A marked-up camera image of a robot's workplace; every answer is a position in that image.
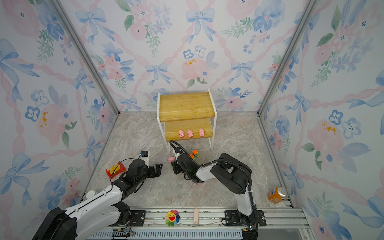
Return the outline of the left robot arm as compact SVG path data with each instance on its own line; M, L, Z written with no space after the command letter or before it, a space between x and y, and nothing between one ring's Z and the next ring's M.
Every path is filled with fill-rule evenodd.
M122 173L100 193L65 210L51 210L34 235L35 240L85 240L101 229L127 226L134 217L124 199L136 193L148 178L161 175L163 165L149 167L142 159L133 159Z

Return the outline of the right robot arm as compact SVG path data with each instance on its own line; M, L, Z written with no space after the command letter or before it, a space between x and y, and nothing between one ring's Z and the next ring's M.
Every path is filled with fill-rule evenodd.
M257 208L252 195L252 171L247 165L226 153L204 165L198 165L187 153L177 153L171 164L176 175L182 173L186 180L195 184L218 180L235 194L240 224L251 227L257 223Z

